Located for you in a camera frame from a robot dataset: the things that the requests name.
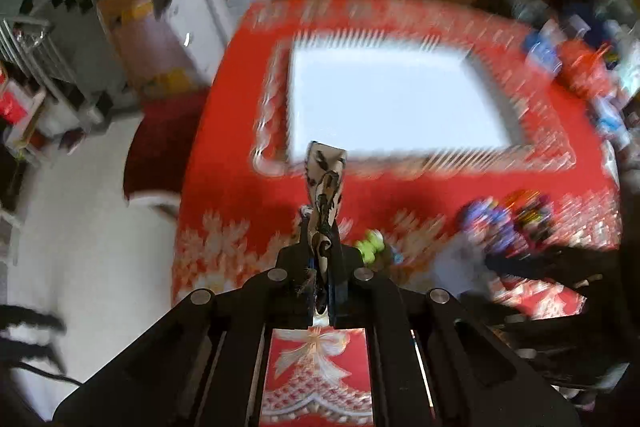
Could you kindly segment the leopard print hair bow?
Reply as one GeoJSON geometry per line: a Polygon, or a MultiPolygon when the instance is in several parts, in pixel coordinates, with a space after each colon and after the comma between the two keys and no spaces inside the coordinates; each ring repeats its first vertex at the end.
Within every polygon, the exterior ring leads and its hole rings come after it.
{"type": "Polygon", "coordinates": [[[344,299],[344,254],[337,218],[343,197],[347,153],[312,141],[305,160],[309,205],[300,239],[308,254],[308,281],[314,309],[334,317],[344,299]]]}

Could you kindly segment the metal stair railing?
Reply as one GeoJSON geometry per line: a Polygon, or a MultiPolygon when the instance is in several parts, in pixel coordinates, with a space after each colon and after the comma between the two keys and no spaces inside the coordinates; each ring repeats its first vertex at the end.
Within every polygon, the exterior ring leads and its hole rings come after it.
{"type": "Polygon", "coordinates": [[[1,17],[1,58],[80,120],[101,121],[114,106],[117,74],[99,0],[23,0],[1,17]]]}

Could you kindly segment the white striped jewelry tray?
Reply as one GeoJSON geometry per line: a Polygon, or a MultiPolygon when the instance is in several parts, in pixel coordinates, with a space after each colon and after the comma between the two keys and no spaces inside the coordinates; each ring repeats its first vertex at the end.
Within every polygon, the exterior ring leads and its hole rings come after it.
{"type": "Polygon", "coordinates": [[[299,173],[316,141],[360,176],[570,169],[547,87],[517,58],[460,40],[304,31],[271,51],[250,159],[263,176],[299,173]]]}

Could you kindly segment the red plastic bag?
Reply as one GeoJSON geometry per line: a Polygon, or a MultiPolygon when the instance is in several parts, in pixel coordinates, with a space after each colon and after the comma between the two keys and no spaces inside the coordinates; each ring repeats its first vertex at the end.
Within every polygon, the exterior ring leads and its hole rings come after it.
{"type": "Polygon", "coordinates": [[[613,95],[614,80],[606,69],[604,56],[611,49],[602,44],[593,49],[584,40],[572,39],[561,42],[556,53],[562,63],[556,80],[559,84],[585,101],[597,96],[613,95]]]}

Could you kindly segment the blue tissue pack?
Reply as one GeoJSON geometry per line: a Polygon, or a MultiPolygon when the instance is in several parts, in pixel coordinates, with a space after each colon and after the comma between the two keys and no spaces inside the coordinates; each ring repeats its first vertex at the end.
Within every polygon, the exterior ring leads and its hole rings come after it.
{"type": "Polygon", "coordinates": [[[550,18],[539,30],[533,30],[525,37],[522,50],[526,55],[526,62],[555,78],[562,69],[559,47],[566,40],[559,23],[550,18]]]}

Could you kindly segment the red floral tablecloth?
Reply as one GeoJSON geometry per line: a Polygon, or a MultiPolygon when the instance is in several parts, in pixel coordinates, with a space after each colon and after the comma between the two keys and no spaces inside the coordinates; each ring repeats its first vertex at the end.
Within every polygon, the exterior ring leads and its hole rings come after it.
{"type": "Polygon", "coordinates": [[[521,190],[549,195],[556,241],[604,249],[620,239],[617,194],[602,166],[586,101],[526,62],[527,28],[513,20],[433,0],[262,0],[241,20],[218,69],[192,147],[181,195],[172,291],[181,298],[205,285],[231,291],[268,269],[294,241],[306,199],[301,172],[263,176],[252,164],[262,83],[274,45],[304,31],[378,30],[475,44],[512,56],[548,83],[547,96],[576,155],[555,172],[485,172],[401,178],[360,176],[349,169],[338,217],[342,239],[378,230],[404,255],[401,282],[424,274],[454,231],[454,214],[476,196],[521,190]]]}

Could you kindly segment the grey jacket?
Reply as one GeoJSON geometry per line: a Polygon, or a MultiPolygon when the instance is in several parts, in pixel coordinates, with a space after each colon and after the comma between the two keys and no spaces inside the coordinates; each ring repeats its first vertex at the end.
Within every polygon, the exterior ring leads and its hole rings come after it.
{"type": "Polygon", "coordinates": [[[198,72],[212,84],[234,35],[236,19],[227,0],[152,0],[154,16],[168,25],[198,72]]]}

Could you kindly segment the dark red stool cushion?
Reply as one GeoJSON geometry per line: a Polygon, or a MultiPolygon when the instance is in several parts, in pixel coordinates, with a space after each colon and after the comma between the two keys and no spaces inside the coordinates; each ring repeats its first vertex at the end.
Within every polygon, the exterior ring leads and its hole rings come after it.
{"type": "Polygon", "coordinates": [[[186,92],[143,104],[122,176],[126,203],[177,218],[181,190],[208,92],[186,92]]]}

